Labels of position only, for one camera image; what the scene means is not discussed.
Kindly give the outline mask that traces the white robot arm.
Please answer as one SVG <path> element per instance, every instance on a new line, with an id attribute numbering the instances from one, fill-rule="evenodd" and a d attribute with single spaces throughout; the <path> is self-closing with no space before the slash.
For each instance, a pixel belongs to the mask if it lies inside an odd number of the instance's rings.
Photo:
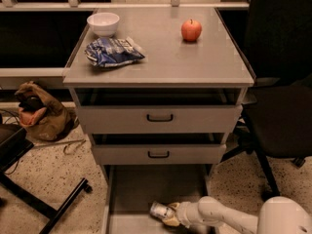
<path id="1" fill-rule="evenodd" d="M 281 196 L 267 200 L 258 215 L 228 208 L 206 196 L 196 203 L 172 203 L 163 209 L 161 217 L 170 226 L 225 223 L 240 234 L 312 234 L 311 215 L 295 201 Z"/>

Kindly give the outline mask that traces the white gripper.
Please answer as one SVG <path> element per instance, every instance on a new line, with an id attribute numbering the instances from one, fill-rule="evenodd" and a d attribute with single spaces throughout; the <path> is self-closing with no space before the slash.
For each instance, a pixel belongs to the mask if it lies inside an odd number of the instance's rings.
<path id="1" fill-rule="evenodd" d="M 174 202 L 168 205 L 169 208 L 176 211 L 177 218 L 164 218 L 163 223 L 172 226 L 178 227 L 180 224 L 189 228 L 191 225 L 194 225 L 199 220 L 198 215 L 198 204 L 191 202 Z"/>

